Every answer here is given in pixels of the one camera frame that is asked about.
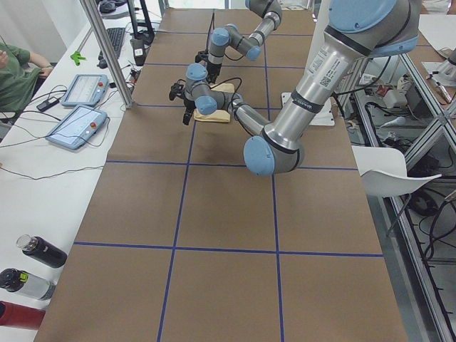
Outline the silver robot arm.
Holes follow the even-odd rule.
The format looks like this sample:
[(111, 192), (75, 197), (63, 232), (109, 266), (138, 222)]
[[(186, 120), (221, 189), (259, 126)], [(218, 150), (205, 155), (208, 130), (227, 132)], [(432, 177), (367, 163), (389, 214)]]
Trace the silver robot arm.
[(267, 36), (282, 22), (278, 1), (247, 1), (245, 5), (261, 18), (256, 30), (250, 36), (241, 35), (233, 24), (213, 30), (207, 62), (189, 65), (185, 82), (175, 84), (169, 97), (184, 101), (184, 123), (193, 112), (232, 114), (250, 135), (244, 144), (245, 164), (260, 176), (290, 172), (302, 163), (303, 132), (356, 60), (395, 56), (415, 48), (422, 8), (420, 1), (332, 1), (322, 46), (277, 118), (268, 121), (240, 94), (212, 88), (227, 47), (255, 60)]
[(213, 30), (207, 54), (207, 82), (215, 83), (220, 74), (226, 48), (232, 47), (250, 61), (258, 59), (267, 36), (278, 29), (282, 21), (280, 3), (276, 0), (246, 0), (245, 6), (261, 17), (261, 23), (248, 37), (240, 34), (234, 24)]

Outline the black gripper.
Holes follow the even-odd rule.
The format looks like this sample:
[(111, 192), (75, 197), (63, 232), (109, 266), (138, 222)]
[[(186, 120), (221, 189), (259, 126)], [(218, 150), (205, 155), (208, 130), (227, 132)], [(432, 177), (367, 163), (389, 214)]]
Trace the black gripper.
[(184, 125), (189, 125), (196, 109), (196, 105), (194, 101), (188, 100), (186, 98), (183, 100), (183, 102), (185, 105), (185, 113), (183, 115), (182, 123)]
[(214, 64), (212, 62), (207, 63), (207, 82), (216, 83), (216, 80), (220, 74), (222, 64)]

